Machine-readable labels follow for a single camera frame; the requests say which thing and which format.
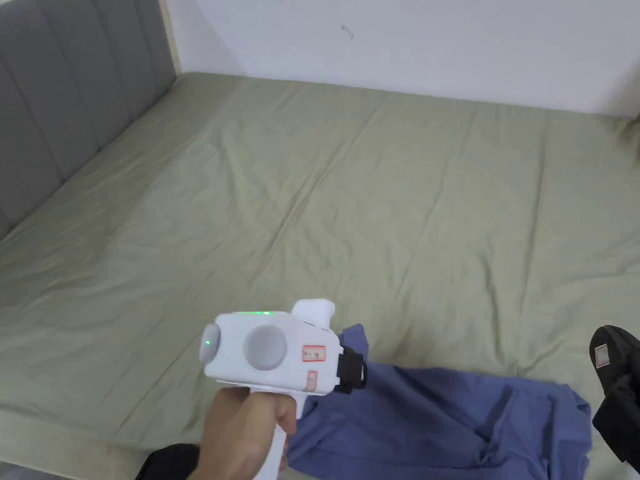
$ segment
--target blue fabric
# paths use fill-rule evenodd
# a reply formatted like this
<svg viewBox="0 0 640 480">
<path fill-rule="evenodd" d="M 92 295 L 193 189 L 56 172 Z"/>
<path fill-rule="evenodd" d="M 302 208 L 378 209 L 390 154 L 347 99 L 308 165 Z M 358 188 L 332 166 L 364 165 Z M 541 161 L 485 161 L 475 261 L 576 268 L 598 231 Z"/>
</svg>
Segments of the blue fabric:
<svg viewBox="0 0 640 480">
<path fill-rule="evenodd" d="M 367 356 L 361 325 L 343 345 Z M 325 479 L 582 479 L 591 409 L 567 385 L 368 363 L 363 390 L 310 396 L 289 464 Z"/>
</svg>

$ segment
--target headboard panel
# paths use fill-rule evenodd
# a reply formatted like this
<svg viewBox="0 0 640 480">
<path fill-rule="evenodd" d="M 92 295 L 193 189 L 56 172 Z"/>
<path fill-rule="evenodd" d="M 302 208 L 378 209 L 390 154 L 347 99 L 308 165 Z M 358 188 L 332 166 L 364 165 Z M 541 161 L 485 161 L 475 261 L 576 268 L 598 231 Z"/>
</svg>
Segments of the headboard panel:
<svg viewBox="0 0 640 480">
<path fill-rule="evenodd" d="M 0 238 L 174 80 L 158 0 L 0 3 Z"/>
</svg>

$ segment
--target mattress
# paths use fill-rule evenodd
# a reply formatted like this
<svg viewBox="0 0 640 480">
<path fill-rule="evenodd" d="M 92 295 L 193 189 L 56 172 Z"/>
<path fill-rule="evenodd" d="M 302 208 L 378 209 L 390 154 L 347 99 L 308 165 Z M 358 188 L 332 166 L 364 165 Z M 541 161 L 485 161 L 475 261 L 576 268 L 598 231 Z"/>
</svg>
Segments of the mattress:
<svg viewBox="0 0 640 480">
<path fill-rule="evenodd" d="M 0 413 L 126 451 L 197 441 L 203 327 L 309 297 L 336 331 L 362 323 L 372 360 L 568 383 L 596 408 L 591 335 L 640 334 L 634 128 L 184 75 L 0 243 Z M 594 431 L 589 478 L 616 462 Z"/>
</svg>

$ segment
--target white label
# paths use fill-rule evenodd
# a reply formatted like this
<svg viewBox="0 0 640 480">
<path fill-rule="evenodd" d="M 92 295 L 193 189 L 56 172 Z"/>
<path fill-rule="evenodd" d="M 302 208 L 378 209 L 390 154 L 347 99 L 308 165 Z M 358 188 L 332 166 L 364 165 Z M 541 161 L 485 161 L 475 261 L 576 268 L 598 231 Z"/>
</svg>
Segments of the white label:
<svg viewBox="0 0 640 480">
<path fill-rule="evenodd" d="M 607 344 L 596 347 L 596 368 L 605 367 L 609 365 L 609 349 Z"/>
<path fill-rule="evenodd" d="M 309 373 L 307 373 L 307 386 L 305 387 L 305 392 L 315 392 L 317 384 L 318 372 L 309 370 Z"/>
<path fill-rule="evenodd" d="M 324 362 L 326 347 L 320 345 L 305 345 L 302 347 L 303 362 Z"/>
</svg>

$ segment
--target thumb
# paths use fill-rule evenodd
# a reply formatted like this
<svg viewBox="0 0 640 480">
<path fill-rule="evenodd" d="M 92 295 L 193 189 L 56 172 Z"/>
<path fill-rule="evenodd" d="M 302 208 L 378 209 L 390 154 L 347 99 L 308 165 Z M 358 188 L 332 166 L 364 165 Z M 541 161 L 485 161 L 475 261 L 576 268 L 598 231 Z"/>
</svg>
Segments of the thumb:
<svg viewBox="0 0 640 480">
<path fill-rule="evenodd" d="M 276 423 L 288 434 L 296 432 L 296 401 L 287 395 L 254 392 L 243 402 L 245 438 L 269 451 Z"/>
</svg>

